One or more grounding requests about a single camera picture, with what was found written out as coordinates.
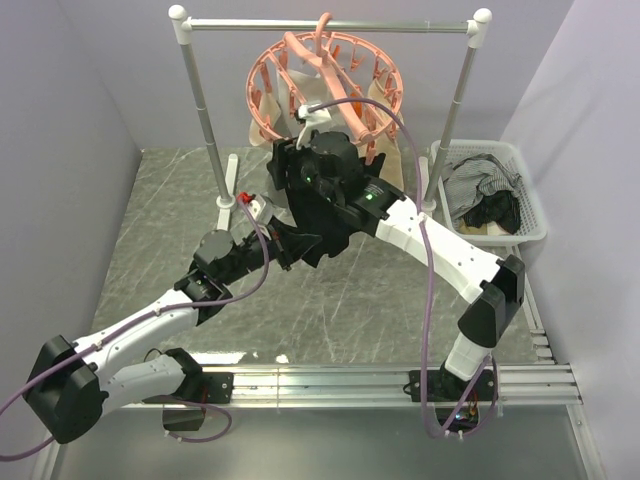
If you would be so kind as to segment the black underwear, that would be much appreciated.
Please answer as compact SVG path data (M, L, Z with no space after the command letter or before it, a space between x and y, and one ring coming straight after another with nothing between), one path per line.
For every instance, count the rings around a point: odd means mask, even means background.
M317 249L322 257L333 258L346 249L354 233L373 236L396 197L390 184L368 173L363 159L351 150L313 152L318 156L320 192L282 192L297 227L320 235Z

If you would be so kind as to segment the beige underwear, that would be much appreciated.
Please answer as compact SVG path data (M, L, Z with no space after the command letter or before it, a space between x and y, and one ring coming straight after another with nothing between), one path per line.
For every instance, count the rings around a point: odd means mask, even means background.
M371 81L366 98L376 100L387 108L391 108L391 102L384 96L383 85L378 79ZM375 130L377 128L377 121L371 116L368 104L367 106L363 106L363 104L355 102L353 108L360 120L362 120L369 129ZM383 121L391 121L385 112L377 107L373 108ZM375 160L375 157L380 154L384 154L384 159L378 158L378 160ZM402 158L397 141L397 126L395 122L391 121L390 129L381 133L374 141L366 145L360 145L358 147L358 155L359 157L364 157L365 169L368 173L372 175L376 174L379 178L387 181L397 189L404 190Z

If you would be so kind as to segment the grey white underwear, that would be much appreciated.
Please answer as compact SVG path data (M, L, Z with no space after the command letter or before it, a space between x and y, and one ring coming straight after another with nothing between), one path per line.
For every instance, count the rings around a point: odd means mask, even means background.
M308 75L297 70L288 70L288 75L309 103L319 103L326 99L327 89L318 75ZM273 130L281 137L288 138L299 131L298 124L289 114L289 90L281 77L277 79L275 92L264 94L259 112L267 115ZM249 143L254 147L267 149L270 142L260 133L258 123L252 119L249 127Z

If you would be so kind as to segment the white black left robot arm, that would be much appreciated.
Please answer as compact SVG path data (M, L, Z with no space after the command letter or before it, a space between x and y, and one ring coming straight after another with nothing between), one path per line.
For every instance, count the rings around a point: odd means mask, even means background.
M194 403L202 368L174 348L137 363L158 342L195 328L237 302L229 286L253 271L268 272L276 261L287 269L320 257L322 238L277 219L241 242L224 230L206 234L186 275L141 311L75 341L61 335L40 349L22 397L51 437L68 444L124 405L157 396Z

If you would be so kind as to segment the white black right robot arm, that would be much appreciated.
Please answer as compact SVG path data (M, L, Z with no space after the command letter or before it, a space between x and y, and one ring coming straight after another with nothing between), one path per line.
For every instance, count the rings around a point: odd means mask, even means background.
M338 256L362 232L409 254L467 302L440 376L444 394L460 400L474 390L482 361L523 303L525 266L514 255L500 258L475 247L420 211L380 178L383 159L367 165L346 134L314 132L305 146L275 141L267 171L285 193L297 229L311 237L301 255L308 265Z

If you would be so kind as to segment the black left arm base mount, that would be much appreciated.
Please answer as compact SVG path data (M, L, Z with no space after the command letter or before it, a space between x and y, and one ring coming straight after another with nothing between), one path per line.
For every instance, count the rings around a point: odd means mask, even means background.
M231 401L234 386L232 372L205 372L203 367L184 349L173 348L161 351L150 349L144 356L144 362L167 355L178 361L186 370L186 377L174 398L198 404L227 405ZM201 407L197 410L181 410L168 408L162 411L163 428L171 434L178 432L197 432L203 426L208 409Z

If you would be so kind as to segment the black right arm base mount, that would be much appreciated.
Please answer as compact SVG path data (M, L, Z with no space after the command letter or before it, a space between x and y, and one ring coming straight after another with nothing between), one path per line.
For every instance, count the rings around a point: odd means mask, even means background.
M443 428L466 390L468 382L453 376L444 368L429 369L427 374L427 403L435 408L435 420ZM443 434L464 437L481 426L496 408L499 399L498 376L494 369L485 368L467 393Z

